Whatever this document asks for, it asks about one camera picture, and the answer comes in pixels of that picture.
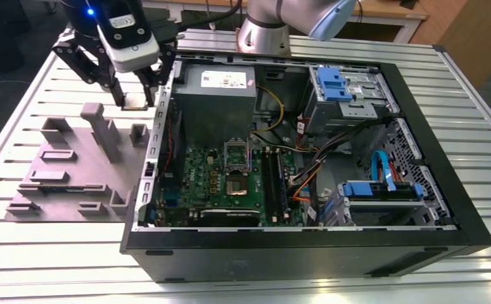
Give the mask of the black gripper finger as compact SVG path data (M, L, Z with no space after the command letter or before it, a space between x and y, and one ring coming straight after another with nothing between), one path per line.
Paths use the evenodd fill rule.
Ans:
M172 71L173 61L176 58L176 43L170 42L161 45L160 61L161 64L157 70L149 66L133 71L142 85L146 106L154 106L153 95L158 86L164 86L169 79L169 72Z
M99 39L82 35L75 30L63 30L51 51L79 79L87 84L97 83L110 93L114 105L122 107L125 94Z

